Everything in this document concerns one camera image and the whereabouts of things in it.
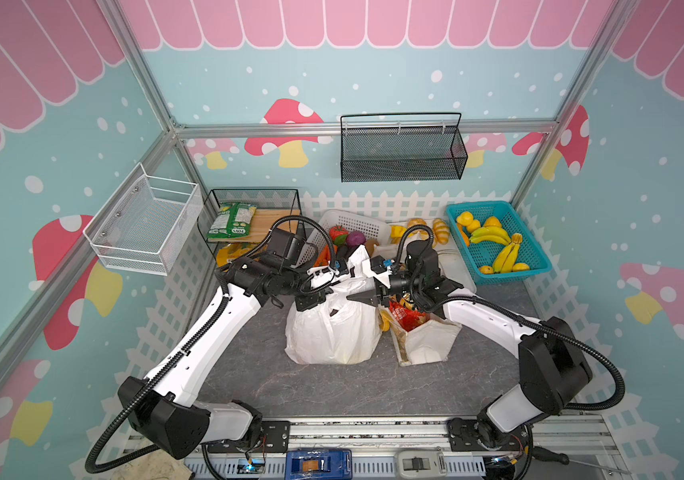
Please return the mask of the red chips bag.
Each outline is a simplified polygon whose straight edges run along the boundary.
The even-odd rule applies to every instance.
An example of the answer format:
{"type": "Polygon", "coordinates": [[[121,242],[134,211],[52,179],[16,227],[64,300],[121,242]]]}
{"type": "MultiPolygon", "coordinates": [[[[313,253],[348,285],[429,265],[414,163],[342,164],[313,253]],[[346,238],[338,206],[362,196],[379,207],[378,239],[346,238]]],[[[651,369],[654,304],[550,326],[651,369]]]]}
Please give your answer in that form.
{"type": "Polygon", "coordinates": [[[391,300],[388,305],[388,311],[394,321],[405,332],[410,332],[430,320],[430,315],[412,310],[408,306],[391,300]]]}

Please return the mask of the white plastic grocery bag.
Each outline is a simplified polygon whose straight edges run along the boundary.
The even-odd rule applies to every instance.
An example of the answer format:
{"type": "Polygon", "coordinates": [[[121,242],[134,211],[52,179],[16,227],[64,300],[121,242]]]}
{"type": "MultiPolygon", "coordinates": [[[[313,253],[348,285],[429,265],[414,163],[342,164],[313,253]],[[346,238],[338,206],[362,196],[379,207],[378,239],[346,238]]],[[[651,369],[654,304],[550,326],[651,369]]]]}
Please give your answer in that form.
{"type": "Polygon", "coordinates": [[[361,267],[370,256],[357,247],[349,259],[351,275],[326,290],[323,302],[301,310],[300,301],[291,305],[285,328],[287,356],[297,364],[351,365],[373,355],[381,338],[376,308],[347,297],[373,288],[361,267]]]}

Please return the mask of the white canvas tote bag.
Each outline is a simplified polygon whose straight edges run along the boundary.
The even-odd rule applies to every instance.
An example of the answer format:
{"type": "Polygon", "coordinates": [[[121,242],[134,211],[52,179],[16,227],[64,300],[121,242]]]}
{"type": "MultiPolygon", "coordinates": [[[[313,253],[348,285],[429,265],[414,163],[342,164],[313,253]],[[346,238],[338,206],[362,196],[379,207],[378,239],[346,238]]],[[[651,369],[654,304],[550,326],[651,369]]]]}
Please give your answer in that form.
{"type": "MultiPolygon", "coordinates": [[[[465,293],[467,289],[455,293],[465,293]]],[[[405,300],[395,302],[408,306],[405,300]]],[[[461,330],[461,325],[448,319],[444,312],[423,312],[430,315],[430,320],[420,327],[405,332],[391,317],[388,306],[377,306],[380,327],[387,332],[393,342],[397,361],[401,366],[415,366],[445,361],[461,330]]]]}

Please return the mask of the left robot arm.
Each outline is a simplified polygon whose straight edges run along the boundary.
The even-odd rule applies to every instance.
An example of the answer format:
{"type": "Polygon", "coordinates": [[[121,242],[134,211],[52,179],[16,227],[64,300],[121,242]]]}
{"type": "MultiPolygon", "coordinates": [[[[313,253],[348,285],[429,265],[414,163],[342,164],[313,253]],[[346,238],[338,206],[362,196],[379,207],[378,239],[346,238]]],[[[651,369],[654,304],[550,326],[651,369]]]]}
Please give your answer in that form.
{"type": "Polygon", "coordinates": [[[278,219],[265,238],[246,254],[214,272],[219,291],[180,343],[142,378],[127,378],[118,391],[122,409],[88,453],[84,468],[96,475],[162,450],[183,459],[196,447],[225,441],[245,453],[263,442],[262,415],[243,402],[199,407],[205,379],[235,335],[268,302],[280,297],[311,297],[312,260],[300,262],[303,239],[285,230],[287,223],[307,224],[328,246],[331,236],[302,215],[278,219]],[[124,422],[149,445],[101,463],[98,458],[124,422]]]}

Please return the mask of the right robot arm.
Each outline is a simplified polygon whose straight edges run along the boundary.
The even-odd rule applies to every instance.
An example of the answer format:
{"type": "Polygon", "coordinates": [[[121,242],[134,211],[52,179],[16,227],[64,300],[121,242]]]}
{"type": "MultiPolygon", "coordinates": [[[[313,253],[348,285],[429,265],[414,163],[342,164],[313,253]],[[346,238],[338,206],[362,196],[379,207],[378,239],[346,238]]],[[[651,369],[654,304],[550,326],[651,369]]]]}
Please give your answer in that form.
{"type": "Polygon", "coordinates": [[[514,432],[564,410],[603,411],[624,399],[626,383],[619,369],[576,339],[566,321],[523,316],[471,292],[442,274],[438,254],[427,240],[398,249],[393,259],[366,259],[353,271],[371,279],[373,286],[349,300],[372,306],[405,300],[419,313],[470,328],[517,359],[517,385],[485,406],[471,426],[452,430],[456,438],[487,451],[500,450],[514,432]],[[607,370],[615,389],[605,400],[579,403],[577,395],[593,379],[591,360],[607,370]]]}

